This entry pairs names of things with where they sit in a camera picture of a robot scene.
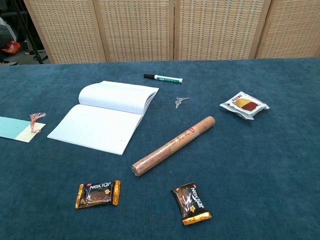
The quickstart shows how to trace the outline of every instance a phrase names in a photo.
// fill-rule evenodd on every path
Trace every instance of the keys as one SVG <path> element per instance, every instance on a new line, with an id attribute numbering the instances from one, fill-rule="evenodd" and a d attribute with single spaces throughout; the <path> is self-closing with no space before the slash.
<path id="1" fill-rule="evenodd" d="M 190 97 L 176 97 L 175 101 L 175 108 L 177 109 L 180 104 L 182 104 L 182 101 L 189 99 Z"/>

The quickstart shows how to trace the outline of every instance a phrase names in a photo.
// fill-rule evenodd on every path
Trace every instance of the marker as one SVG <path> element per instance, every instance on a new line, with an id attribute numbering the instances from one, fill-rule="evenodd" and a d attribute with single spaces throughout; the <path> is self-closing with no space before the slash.
<path id="1" fill-rule="evenodd" d="M 175 83 L 175 84 L 182 84 L 182 81 L 183 81 L 183 78 L 159 76 L 159 75 L 154 75 L 154 74 L 144 74 L 143 77 L 146 79 L 154 79 L 154 80 L 165 81 L 165 82 L 170 82 L 170 83 Z"/>

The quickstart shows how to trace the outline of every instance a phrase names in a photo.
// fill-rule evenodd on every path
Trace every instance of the floor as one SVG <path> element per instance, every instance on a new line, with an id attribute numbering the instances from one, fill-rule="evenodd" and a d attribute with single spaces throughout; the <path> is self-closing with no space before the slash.
<path id="1" fill-rule="evenodd" d="M 29 65 L 29 64 L 39 64 L 37 60 L 34 60 L 35 55 L 25 55 L 26 51 L 18 51 L 16 54 L 12 56 L 8 56 L 4 59 L 10 62 L 17 62 L 19 65 Z M 47 54 L 40 53 L 41 58 L 44 58 Z M 50 64 L 49 59 L 43 61 L 45 64 Z"/>

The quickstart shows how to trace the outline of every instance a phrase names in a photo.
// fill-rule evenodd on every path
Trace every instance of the red bag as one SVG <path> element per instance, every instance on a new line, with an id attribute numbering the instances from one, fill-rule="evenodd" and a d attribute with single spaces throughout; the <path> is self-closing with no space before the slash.
<path id="1" fill-rule="evenodd" d="M 15 40 L 11 40 L 6 45 L 8 46 L 8 48 L 1 48 L 1 50 L 7 54 L 15 54 L 21 47 L 20 43 L 16 42 Z"/>

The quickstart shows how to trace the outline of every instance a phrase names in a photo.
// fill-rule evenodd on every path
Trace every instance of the chocolate bar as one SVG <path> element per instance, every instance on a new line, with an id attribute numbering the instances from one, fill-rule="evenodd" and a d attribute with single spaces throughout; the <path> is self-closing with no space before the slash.
<path id="1" fill-rule="evenodd" d="M 172 189 L 182 214 L 184 225 L 194 224 L 211 218 L 210 212 L 206 210 L 197 193 L 194 182 L 187 183 Z"/>
<path id="2" fill-rule="evenodd" d="M 75 208 L 81 209 L 107 204 L 117 206 L 119 203 L 120 186 L 121 182 L 119 180 L 80 184 Z"/>

